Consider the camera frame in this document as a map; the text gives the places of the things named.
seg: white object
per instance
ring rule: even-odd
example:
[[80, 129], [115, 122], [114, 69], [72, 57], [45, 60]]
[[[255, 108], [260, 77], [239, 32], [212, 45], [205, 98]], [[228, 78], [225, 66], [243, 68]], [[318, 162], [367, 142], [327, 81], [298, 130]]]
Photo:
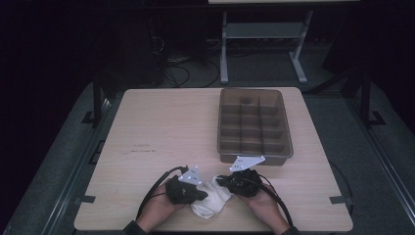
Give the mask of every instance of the white object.
[[179, 181], [190, 183], [193, 185], [200, 185], [202, 184], [202, 180], [199, 176], [199, 168], [197, 165], [195, 167], [190, 168], [188, 171], [186, 171], [183, 175], [179, 177]]
[[265, 157], [241, 157], [238, 156], [236, 161], [229, 168], [232, 172], [242, 171], [251, 166], [258, 165], [265, 161]]
[[211, 182], [205, 182], [199, 190], [207, 192], [207, 197], [202, 201], [195, 201], [191, 208], [195, 215], [202, 218], [210, 218], [222, 211], [226, 201], [232, 196], [228, 188], [217, 184], [216, 177]]

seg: brown plastic tray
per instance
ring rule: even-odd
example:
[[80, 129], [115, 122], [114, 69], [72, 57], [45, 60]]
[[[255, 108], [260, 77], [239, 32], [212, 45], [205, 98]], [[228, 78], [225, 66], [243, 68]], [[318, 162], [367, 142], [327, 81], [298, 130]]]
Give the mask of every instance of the brown plastic tray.
[[226, 88], [220, 92], [217, 151], [224, 163], [264, 156], [283, 165], [293, 155], [283, 97], [278, 90]]

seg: wooden table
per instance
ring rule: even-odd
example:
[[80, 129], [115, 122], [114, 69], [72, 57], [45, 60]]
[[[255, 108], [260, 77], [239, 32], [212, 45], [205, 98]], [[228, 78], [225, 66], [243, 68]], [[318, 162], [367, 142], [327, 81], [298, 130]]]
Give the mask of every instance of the wooden table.
[[[300, 231], [349, 231], [345, 204], [332, 205], [341, 192], [307, 107], [296, 88], [283, 94], [294, 155], [282, 166], [254, 167], [267, 177]], [[229, 174], [216, 150], [220, 88], [154, 89], [125, 92], [86, 196], [74, 222], [78, 230], [120, 230], [135, 218], [142, 199], [166, 171], [198, 165], [204, 181]], [[190, 207], [159, 231], [268, 231], [232, 197], [222, 212], [199, 218]]]

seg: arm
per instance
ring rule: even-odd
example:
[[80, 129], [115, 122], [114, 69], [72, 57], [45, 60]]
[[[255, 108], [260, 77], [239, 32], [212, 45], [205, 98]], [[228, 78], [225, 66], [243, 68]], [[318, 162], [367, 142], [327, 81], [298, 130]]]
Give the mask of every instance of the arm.
[[[272, 191], [271, 186], [264, 185]], [[290, 227], [283, 215], [281, 215], [277, 202], [263, 190], [259, 190], [259, 192], [251, 198], [240, 195], [235, 196], [244, 202], [253, 211], [256, 218], [269, 227], [275, 235], [300, 234], [296, 228]]]
[[164, 184], [156, 188], [153, 195], [155, 196], [146, 204], [135, 223], [131, 222], [124, 228], [125, 234], [147, 234], [164, 223], [172, 214], [184, 208], [184, 204], [174, 205], [168, 199]]

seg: sleeve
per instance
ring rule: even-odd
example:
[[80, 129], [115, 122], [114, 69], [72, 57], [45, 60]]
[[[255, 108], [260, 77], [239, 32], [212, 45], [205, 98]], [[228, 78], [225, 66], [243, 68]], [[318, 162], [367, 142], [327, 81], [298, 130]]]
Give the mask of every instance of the sleeve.
[[283, 232], [281, 235], [300, 235], [301, 233], [296, 227], [291, 227], [287, 231]]
[[128, 225], [122, 229], [120, 235], [147, 235], [147, 233], [141, 229], [135, 221], [131, 221]]

